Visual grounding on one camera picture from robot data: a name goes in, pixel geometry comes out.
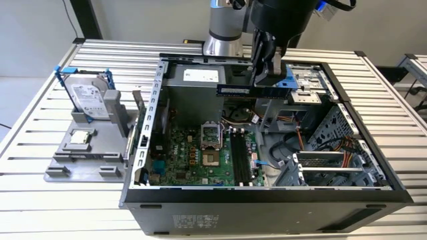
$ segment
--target metal frame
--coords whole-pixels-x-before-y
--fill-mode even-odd
[[[398,67],[406,68],[410,74],[415,77],[416,81],[420,82],[424,88],[427,88],[427,55],[406,54],[404,58],[398,64]],[[423,106],[423,103],[426,101],[427,93],[424,94],[423,100],[420,101],[418,107]]]
[[[69,0],[79,21],[83,36],[87,39],[103,39],[91,0]]]
[[[131,101],[134,102],[132,90],[142,91],[147,106],[159,53],[199,55],[202,54],[202,45],[87,40],[81,45],[72,45],[60,65],[69,65],[92,71],[101,71],[105,66],[111,67],[111,71],[115,74],[116,88],[123,93],[122,104],[130,109],[138,109],[136,105],[131,103]],[[251,48],[247,46],[244,47],[244,54],[248,57],[251,56]],[[383,238],[390,240],[402,238],[423,240],[427,235],[427,137],[422,130],[424,127],[420,125],[420,121],[411,112],[406,112],[407,107],[403,105],[403,100],[395,96],[388,84],[382,84],[384,81],[380,77],[382,75],[374,72],[372,67],[362,61],[354,52],[288,49],[284,59],[328,63],[331,71],[336,75],[336,80],[342,83],[348,95],[355,113],[360,116],[366,129],[372,135],[388,164],[394,168],[415,201],[414,206],[406,207],[351,233],[308,234],[299,235],[298,238],[304,240],[334,237],[347,238],[348,240],[358,240],[359,238],[370,240]],[[144,234],[139,230],[117,231],[117,227],[105,230],[104,219],[100,222],[88,222],[92,218],[88,219],[87,216],[93,216],[93,210],[75,211],[75,209],[92,209],[100,206],[116,208],[115,202],[109,203],[107,207],[105,201],[115,200],[115,196],[120,195],[117,195],[117,183],[69,185],[67,183],[51,184],[43,182],[43,173],[63,139],[61,134],[67,131],[69,125],[71,109],[65,92],[61,90],[59,83],[56,83],[55,76],[51,75],[0,143],[0,172],[4,173],[0,176],[0,184],[3,186],[1,191],[5,194],[1,200],[7,203],[20,202],[16,207],[11,204],[3,204],[1,209],[8,210],[11,216],[16,214],[20,217],[27,216],[29,213],[31,215],[40,214],[44,216],[57,212],[49,210],[63,209],[60,213],[57,212],[60,218],[53,218],[52,220],[56,223],[61,223],[60,225],[64,226],[61,229],[67,232],[21,234],[43,235],[44,237],[45,234],[55,237],[67,235],[68,237],[80,238],[81,236],[92,237],[93,235],[96,237],[120,235],[122,238],[142,238]],[[84,202],[87,203],[67,201],[71,194],[73,198],[85,199]],[[28,199],[32,197],[43,198],[43,201],[23,202],[23,196]],[[101,214],[108,214],[109,224],[113,224],[111,221],[117,220],[113,224],[117,226],[117,224],[123,223],[123,215],[116,215],[117,213],[111,211],[116,212],[116,210],[107,210],[107,213],[101,210]],[[47,221],[47,219],[39,220],[40,224]],[[32,231],[32,228],[24,227],[21,223],[15,224],[20,225],[23,231]],[[84,231],[69,231],[65,227],[69,224],[73,226],[72,230]],[[135,229],[138,225],[135,221],[130,221],[126,224],[128,227],[120,226],[123,226],[123,229]],[[227,237],[230,239],[242,238],[242,236]],[[256,235],[247,236],[247,239],[278,237],[294,239],[295,235]]]

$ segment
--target aluminum table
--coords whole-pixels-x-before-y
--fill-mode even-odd
[[[148,99],[159,53],[202,54],[200,44],[87,40],[60,66],[113,73],[122,103],[132,90]],[[284,59],[327,62],[415,204],[348,234],[164,236],[179,239],[427,239],[427,124],[371,61],[352,51],[290,49]],[[47,79],[0,143],[0,239],[150,239],[119,209],[122,183],[47,183],[44,171],[71,124],[72,102],[55,75]]]

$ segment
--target cable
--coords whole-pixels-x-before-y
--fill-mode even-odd
[[[12,127],[9,127],[8,125],[4,125],[4,124],[1,124],[1,123],[0,123],[0,126],[1,126],[1,127],[5,127],[7,129],[12,129]]]
[[[332,143],[332,142],[336,142],[336,141],[339,141],[339,140],[342,140],[342,141],[348,141],[348,139],[347,139],[346,137],[336,137],[336,138],[334,138],[334,139],[331,139],[331,140],[324,141],[324,142],[319,145],[318,149],[319,149],[323,145],[330,144],[330,143]]]
[[[272,166],[272,165],[270,165],[270,164],[262,164],[263,166],[267,166],[267,167],[271,167],[272,169],[278,169],[278,170],[280,170],[280,168],[279,167],[275,167],[275,166]]]
[[[411,91],[411,89],[412,89],[412,87],[414,87],[414,85],[415,85],[415,83],[416,83],[416,79],[415,79],[415,81],[412,82],[412,85],[411,85],[411,87],[408,88],[408,90],[407,90],[407,92],[406,92],[406,94],[404,94],[404,99],[407,99],[407,96],[408,96],[408,94],[410,94],[410,91]]]
[[[304,151],[304,144],[303,144],[303,138],[300,133],[300,121],[296,121],[296,135],[298,135],[299,148],[302,151]]]
[[[296,132],[290,132],[287,134],[283,135],[283,139],[280,141],[278,141],[268,149],[268,156],[270,158],[268,159],[272,159],[275,160],[276,162],[280,162],[282,159],[280,158],[276,158],[275,155],[274,155],[274,151],[278,147],[280,147],[280,145],[284,145],[284,147],[287,148],[287,150],[291,152],[291,153],[296,153],[299,151],[299,149],[291,147],[288,144],[287,144],[287,141],[296,136]]]
[[[427,105],[420,105],[420,106],[414,107],[415,112],[424,110],[424,109],[427,109]]]
[[[227,119],[227,117],[222,117],[222,119],[231,125],[244,125],[244,124],[252,124],[251,121],[231,121]]]
[[[75,37],[77,38],[77,37],[79,37],[79,36],[77,36],[77,31],[76,31],[76,28],[75,28],[72,19],[69,18],[68,9],[67,9],[67,4],[65,4],[65,1],[64,1],[64,0],[61,0],[61,2],[63,2],[63,4],[64,4],[65,13],[67,13],[67,17],[68,17],[69,24],[71,24],[72,29],[73,29]]]
[[[338,9],[340,9],[346,12],[350,12],[356,7],[356,0],[350,0],[350,5],[339,2],[338,0],[323,0],[323,2],[326,2],[331,6],[336,7]]]
[[[331,145],[326,145],[326,146],[323,146],[323,147],[319,147],[319,148],[316,149],[316,151],[322,151],[322,150],[324,150],[324,149],[328,149],[330,152],[334,152],[334,151],[335,151]]]

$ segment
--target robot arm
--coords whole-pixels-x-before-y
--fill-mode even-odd
[[[254,86],[272,86],[287,77],[282,57],[291,39],[306,30],[319,0],[255,0],[251,21]]]

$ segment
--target sticker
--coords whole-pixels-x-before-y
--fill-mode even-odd
[[[186,69],[184,70],[184,81],[192,82],[219,82],[219,71],[206,69]]]
[[[100,90],[92,85],[73,84],[72,91],[83,112],[93,119],[108,118]]]
[[[176,229],[215,229],[220,215],[172,215]]]
[[[259,122],[259,120],[260,120],[260,117],[255,114],[251,122],[256,124]]]
[[[250,94],[250,89],[244,89],[244,88],[222,88],[220,92],[222,93],[227,93],[227,94]]]

